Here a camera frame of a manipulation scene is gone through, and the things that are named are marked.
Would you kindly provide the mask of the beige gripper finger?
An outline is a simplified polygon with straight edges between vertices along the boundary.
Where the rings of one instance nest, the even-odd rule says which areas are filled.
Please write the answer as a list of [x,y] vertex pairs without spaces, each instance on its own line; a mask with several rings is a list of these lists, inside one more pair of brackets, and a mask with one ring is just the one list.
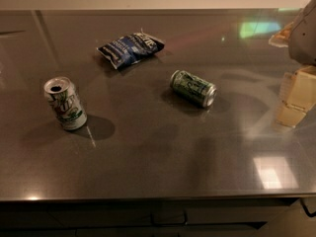
[[280,31],[272,35],[271,38],[269,39],[269,45],[272,45],[275,47],[288,47],[292,27],[293,27],[293,23],[289,23],[285,27],[283,27]]
[[276,122],[296,127],[316,105],[316,67],[301,66],[294,73],[283,75],[279,90]]

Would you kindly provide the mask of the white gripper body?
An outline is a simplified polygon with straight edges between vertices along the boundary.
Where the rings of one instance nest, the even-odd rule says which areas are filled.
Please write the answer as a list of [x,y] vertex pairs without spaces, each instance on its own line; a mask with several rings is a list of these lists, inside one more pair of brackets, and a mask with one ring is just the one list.
[[300,64],[316,65],[316,0],[310,0],[293,21],[288,52]]

